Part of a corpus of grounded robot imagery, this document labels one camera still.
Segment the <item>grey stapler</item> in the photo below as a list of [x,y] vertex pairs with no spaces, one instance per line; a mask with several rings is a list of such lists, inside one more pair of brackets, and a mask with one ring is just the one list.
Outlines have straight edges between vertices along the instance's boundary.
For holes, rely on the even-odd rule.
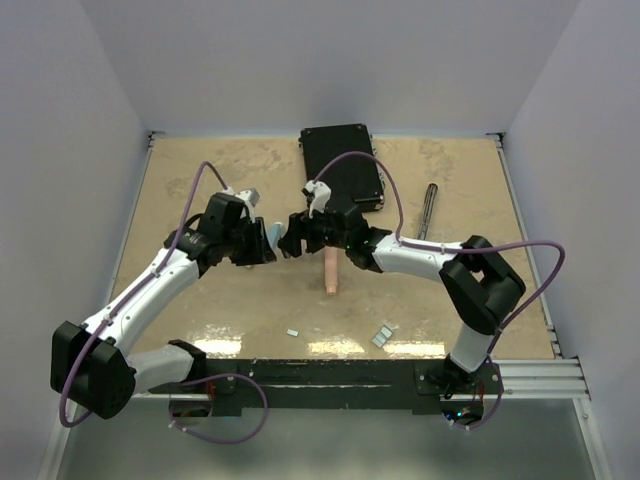
[[427,186],[427,189],[425,192],[421,220],[420,220],[418,232],[416,235],[416,238],[418,240],[425,240],[427,237],[427,233],[428,233],[431,219],[433,216],[433,209],[435,206],[437,193],[438,193],[438,185],[435,183],[430,183]]

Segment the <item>light blue stapler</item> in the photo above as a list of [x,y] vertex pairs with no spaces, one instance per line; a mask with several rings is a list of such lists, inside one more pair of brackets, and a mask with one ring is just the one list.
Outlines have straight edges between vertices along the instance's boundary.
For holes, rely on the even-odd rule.
[[267,229],[266,234],[269,247],[276,250],[279,241],[286,234],[286,227],[281,222],[275,222]]

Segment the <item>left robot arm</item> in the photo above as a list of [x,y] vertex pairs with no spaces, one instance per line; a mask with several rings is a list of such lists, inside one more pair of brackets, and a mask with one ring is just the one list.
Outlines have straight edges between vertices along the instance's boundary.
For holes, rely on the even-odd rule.
[[133,395],[165,384],[200,390],[207,380],[204,351],[182,340],[143,354],[132,349],[176,296],[223,259],[238,267],[275,261],[254,212],[258,201],[254,188],[212,195],[115,300],[80,324],[63,322],[52,336],[52,389],[102,419],[118,414]]

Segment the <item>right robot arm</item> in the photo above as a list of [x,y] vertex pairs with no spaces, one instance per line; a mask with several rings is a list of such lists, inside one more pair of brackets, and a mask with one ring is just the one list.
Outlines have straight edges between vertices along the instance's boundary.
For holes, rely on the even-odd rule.
[[500,324],[526,292],[521,277],[481,236],[431,250],[432,244],[407,244],[394,232],[368,224],[355,204],[331,200],[322,212],[307,209],[289,216],[278,248],[297,258],[326,247],[341,249],[361,270],[408,274],[442,283],[463,322],[443,364],[426,377],[447,392],[469,392],[481,380],[483,363]]

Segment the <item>pink toy microphone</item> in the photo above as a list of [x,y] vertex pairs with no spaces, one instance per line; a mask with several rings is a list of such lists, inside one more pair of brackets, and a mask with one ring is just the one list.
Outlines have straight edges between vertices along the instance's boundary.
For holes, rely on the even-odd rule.
[[329,296],[338,291],[338,250],[334,247],[324,248],[324,284]]

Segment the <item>black hard case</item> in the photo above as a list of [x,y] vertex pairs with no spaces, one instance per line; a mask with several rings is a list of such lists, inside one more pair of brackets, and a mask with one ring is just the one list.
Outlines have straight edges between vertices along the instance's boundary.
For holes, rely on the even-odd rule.
[[371,135],[363,123],[307,127],[300,132],[299,147],[308,181],[314,180],[332,160],[350,153],[335,163],[320,180],[333,194],[349,195],[363,213],[384,206],[384,183],[373,156]]

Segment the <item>staple strips near front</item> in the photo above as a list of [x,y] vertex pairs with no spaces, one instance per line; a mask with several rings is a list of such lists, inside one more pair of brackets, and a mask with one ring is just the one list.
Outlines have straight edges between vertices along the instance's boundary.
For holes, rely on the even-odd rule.
[[393,330],[388,326],[384,325],[373,336],[373,338],[371,339],[371,342],[377,348],[383,348],[384,345],[391,339],[392,335],[393,335]]

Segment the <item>black base bar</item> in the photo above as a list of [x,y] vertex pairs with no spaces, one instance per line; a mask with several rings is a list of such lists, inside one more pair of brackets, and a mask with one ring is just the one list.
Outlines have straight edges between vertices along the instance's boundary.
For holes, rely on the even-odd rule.
[[494,368],[483,365],[473,380],[440,380],[442,359],[427,360],[276,360],[208,359],[192,380],[222,377],[205,384],[165,384],[151,390],[172,399],[211,400],[215,416],[237,415],[263,406],[258,391],[232,373],[255,381],[272,409],[401,410],[438,415],[442,407],[465,407],[478,391],[502,391]]

